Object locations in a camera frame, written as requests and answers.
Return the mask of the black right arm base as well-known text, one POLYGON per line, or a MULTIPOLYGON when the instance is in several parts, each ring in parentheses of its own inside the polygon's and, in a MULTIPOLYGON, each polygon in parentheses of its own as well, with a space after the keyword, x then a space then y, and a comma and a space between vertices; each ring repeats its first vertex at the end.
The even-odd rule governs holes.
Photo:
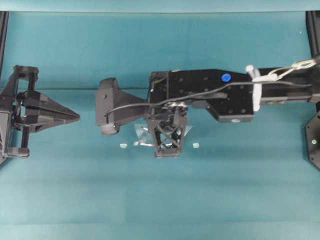
POLYGON ((305 137, 309 162, 320 170, 320 112, 305 125, 305 137))

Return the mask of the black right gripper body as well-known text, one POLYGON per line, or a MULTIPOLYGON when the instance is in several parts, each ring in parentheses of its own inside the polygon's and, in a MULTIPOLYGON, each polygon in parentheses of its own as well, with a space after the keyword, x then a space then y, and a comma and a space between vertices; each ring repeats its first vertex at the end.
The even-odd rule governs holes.
POLYGON ((217 122, 244 123, 254 118, 251 78, 219 69, 152 72, 149 102, 179 98, 207 110, 217 122))

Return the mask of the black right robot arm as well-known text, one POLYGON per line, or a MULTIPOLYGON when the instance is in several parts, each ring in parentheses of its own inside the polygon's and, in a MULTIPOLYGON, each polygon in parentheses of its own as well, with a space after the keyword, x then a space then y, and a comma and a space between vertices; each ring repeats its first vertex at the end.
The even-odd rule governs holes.
POLYGON ((245 123, 254 118, 254 90, 261 89, 261 104, 320 101, 320 72, 301 69, 277 81, 254 84, 249 74, 220 69, 153 72, 147 101, 147 125, 155 156, 181 154, 189 107, 204 109, 219 123, 245 123))

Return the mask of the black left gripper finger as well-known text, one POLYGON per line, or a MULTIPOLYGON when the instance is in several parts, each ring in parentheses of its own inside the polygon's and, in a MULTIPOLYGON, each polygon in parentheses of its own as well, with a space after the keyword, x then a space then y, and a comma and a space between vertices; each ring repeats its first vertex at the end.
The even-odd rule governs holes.
POLYGON ((18 117, 13 126, 17 130, 22 130, 26 127, 29 128, 31 133, 38 133, 48 128, 70 124, 79 120, 79 116, 27 115, 26 117, 18 117))
POLYGON ((17 99, 28 110, 47 111, 53 114, 62 114, 63 117, 79 118, 80 115, 71 109, 59 104, 45 94, 35 91, 27 90, 20 92, 17 99))

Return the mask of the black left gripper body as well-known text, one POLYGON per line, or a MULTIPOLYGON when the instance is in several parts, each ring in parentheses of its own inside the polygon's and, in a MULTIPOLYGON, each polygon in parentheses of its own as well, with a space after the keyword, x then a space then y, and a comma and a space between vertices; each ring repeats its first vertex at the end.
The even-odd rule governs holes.
POLYGON ((28 148, 30 129, 22 127, 21 147, 13 147, 12 136, 18 118, 21 116, 22 101, 18 99, 19 80, 28 81, 28 90, 35 89, 39 70, 37 67, 16 65, 7 84, 0 93, 0 162, 8 158, 27 158, 30 155, 28 148))

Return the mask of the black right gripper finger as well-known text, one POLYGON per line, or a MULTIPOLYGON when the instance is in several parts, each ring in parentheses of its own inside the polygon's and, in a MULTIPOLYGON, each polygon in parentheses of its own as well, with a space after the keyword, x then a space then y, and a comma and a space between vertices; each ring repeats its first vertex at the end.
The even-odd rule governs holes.
POLYGON ((187 106, 166 104, 151 109, 146 119, 152 136, 155 157, 178 157, 181 155, 187 127, 187 106))

